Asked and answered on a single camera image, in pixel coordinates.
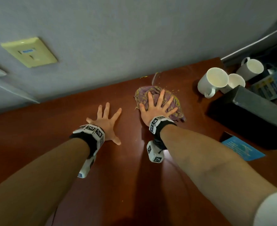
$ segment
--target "blue card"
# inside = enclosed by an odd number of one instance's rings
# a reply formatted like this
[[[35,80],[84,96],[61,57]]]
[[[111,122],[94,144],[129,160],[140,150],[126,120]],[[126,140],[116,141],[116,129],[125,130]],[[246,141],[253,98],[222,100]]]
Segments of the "blue card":
[[[231,138],[222,142],[225,146],[231,148],[239,156],[241,156],[245,161],[251,161],[254,159],[259,159],[265,156],[262,152],[258,151],[254,147],[240,140],[239,138],[232,136]]]

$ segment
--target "shirt sleeve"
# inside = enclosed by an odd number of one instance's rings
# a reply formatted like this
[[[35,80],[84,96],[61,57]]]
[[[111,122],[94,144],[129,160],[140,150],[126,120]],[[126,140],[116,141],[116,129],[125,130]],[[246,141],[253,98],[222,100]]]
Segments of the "shirt sleeve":
[[[271,194],[262,202],[253,226],[277,226],[277,193]]]

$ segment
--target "mug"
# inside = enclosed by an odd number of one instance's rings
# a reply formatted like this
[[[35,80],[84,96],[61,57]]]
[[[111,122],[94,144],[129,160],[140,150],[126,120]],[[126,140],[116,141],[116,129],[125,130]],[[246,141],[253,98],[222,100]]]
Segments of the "mug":
[[[225,87],[228,84],[227,73],[217,67],[210,68],[198,82],[198,91],[206,98],[214,96],[216,89]]]
[[[246,57],[242,60],[241,67],[237,70],[236,74],[242,76],[245,81],[248,81],[263,71],[264,66],[260,61]]]
[[[237,87],[238,85],[245,87],[245,80],[242,78],[242,76],[238,74],[230,74],[228,78],[229,78],[228,84],[222,89],[220,89],[222,93],[227,93],[228,91],[231,91],[233,88]]]

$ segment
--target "rag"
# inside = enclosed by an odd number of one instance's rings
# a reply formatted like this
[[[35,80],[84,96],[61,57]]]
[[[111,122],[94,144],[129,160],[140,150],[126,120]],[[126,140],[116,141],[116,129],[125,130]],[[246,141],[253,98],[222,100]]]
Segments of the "rag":
[[[136,108],[139,109],[139,104],[142,103],[145,106],[145,109],[148,110],[148,92],[151,92],[152,98],[154,101],[154,105],[157,104],[157,100],[159,98],[159,94],[162,91],[162,88],[159,86],[143,86],[138,88],[138,90],[135,92],[134,98],[136,100]],[[171,98],[171,96],[174,96],[174,99],[172,103],[170,104],[169,108],[167,109],[166,112],[171,111],[175,107],[178,107],[178,110],[171,114],[169,118],[173,121],[186,121],[186,118],[182,112],[180,102],[178,98],[173,95],[170,91],[165,90],[165,96],[163,98],[163,104],[162,106]]]

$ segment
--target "wooden table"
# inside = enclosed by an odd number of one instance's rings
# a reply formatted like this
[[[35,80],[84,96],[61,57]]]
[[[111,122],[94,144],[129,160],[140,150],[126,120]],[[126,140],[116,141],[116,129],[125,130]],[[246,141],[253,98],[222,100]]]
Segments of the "wooden table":
[[[189,128],[219,140],[223,131],[233,133],[208,118],[211,99],[197,92],[197,82],[211,67],[223,68],[219,58],[162,72],[158,86],[179,98]],[[96,118],[100,104],[110,102],[110,116],[122,107],[115,132],[122,145],[105,142],[87,178],[77,178],[58,207],[53,225],[229,225],[168,152],[161,164],[148,159],[151,133],[140,119],[133,98],[153,76],[70,95],[39,105],[0,114],[0,182],[65,140],[86,117]],[[250,165],[277,186],[277,151]]]

